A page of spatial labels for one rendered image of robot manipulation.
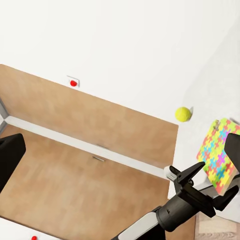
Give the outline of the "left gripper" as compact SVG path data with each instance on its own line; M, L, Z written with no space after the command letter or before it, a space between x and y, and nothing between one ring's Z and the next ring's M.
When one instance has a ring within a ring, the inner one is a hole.
M195 189L188 182L206 165L204 161L180 172L173 181L176 195L168 200L166 209L177 223L184 224L187 220L202 212L210 218L216 216L216 210L221 212L239 192L239 186L227 190L223 196L210 197Z

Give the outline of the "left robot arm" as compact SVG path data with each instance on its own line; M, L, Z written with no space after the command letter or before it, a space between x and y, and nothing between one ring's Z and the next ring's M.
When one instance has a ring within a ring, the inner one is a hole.
M173 232L187 220L202 212L210 218L221 212L239 192L239 186L227 190L223 196L210 197L195 189L192 178L206 165L204 161L180 172L172 165L164 168L165 178L174 183L176 195L161 206L146 213L112 240L166 240L166 233Z

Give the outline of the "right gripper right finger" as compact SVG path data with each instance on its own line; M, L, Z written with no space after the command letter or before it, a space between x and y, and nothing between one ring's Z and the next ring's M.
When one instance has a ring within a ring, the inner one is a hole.
M240 173L240 134L230 132L227 135L224 151Z

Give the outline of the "jigsaw puzzle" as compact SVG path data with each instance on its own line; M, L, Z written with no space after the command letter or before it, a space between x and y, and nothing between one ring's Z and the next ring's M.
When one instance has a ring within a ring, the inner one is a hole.
M224 147L229 133L240 135L240 125L227 118L215 120L196 156L198 162L205 162L204 172L214 185L219 196L224 196L234 178L237 168L226 154Z

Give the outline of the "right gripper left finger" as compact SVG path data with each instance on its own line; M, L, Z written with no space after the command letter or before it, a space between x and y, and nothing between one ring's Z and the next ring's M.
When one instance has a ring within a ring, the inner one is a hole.
M0 138L0 193L26 153L22 133Z

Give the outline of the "tennis ball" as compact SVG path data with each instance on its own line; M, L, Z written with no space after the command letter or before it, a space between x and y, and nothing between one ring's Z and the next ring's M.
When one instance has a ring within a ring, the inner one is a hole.
M190 119L191 117L191 112L188 108L186 107L180 107L179 109L176 110L175 112L175 118L180 122L186 122Z

